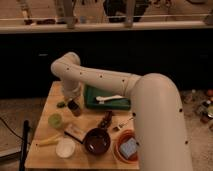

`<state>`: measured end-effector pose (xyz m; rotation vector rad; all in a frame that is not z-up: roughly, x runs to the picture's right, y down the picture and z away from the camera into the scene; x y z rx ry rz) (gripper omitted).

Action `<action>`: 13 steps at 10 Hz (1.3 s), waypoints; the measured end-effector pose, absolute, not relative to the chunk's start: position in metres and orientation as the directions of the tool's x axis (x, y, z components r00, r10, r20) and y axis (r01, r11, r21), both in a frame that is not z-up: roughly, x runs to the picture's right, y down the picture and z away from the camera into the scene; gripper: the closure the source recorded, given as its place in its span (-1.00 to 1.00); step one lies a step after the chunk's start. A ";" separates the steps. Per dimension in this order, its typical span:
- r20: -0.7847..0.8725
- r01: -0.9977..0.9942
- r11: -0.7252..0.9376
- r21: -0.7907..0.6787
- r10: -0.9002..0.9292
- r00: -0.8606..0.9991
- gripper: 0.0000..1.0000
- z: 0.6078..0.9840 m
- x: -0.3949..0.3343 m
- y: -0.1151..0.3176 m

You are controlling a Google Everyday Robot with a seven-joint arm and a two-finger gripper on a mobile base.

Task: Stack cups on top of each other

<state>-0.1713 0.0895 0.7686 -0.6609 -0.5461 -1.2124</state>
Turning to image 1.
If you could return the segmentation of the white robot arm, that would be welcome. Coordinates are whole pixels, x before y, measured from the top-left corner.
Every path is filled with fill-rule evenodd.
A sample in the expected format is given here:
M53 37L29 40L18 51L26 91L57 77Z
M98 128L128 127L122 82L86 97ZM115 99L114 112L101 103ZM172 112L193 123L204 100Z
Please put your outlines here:
M131 101L140 171L193 171L182 101L170 78L83 67L74 52L52 62L51 72L66 98L78 96L84 83Z

